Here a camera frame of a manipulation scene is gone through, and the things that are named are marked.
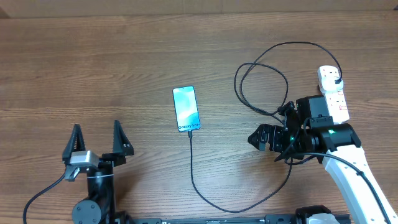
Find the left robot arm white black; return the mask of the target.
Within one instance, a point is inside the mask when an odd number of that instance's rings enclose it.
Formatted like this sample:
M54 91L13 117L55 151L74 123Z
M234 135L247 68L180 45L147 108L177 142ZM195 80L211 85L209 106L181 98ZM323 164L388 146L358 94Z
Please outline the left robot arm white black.
M88 196L72 210L74 223L132 223L127 212L116 209L114 168L125 164L127 156L133 154L134 148L118 120L114 122L113 151L102 156L86 149L80 125L74 125L62 153L64 179L73 182L78 174L85 173L88 188Z

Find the blue Samsung Galaxy smartphone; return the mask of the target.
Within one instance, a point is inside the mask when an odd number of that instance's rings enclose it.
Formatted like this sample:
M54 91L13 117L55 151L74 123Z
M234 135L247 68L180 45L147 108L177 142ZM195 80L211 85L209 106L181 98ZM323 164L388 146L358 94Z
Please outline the blue Samsung Galaxy smartphone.
M177 129L179 132L201 128L197 99L193 86L184 86L172 90Z

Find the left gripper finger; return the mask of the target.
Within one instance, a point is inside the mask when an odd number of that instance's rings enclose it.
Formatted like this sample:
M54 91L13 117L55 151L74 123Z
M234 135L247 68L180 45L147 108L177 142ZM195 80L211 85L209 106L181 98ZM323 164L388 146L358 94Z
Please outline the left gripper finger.
M122 156L133 156L134 148L125 135L119 120L114 121L113 153Z
M85 151L85 143L83 133L79 124L75 124L70 139L62 153L62 161L65 165L69 165L73 152Z

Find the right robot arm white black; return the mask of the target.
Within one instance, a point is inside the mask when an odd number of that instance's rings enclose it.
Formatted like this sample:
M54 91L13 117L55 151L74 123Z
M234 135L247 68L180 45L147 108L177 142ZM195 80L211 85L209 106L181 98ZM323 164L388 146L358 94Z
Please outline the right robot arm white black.
M397 223L397 214L371 172L361 141L348 123L336 124L323 96L308 96L279 108L283 126L261 124L248 137L278 160L318 159L340 190L355 223Z

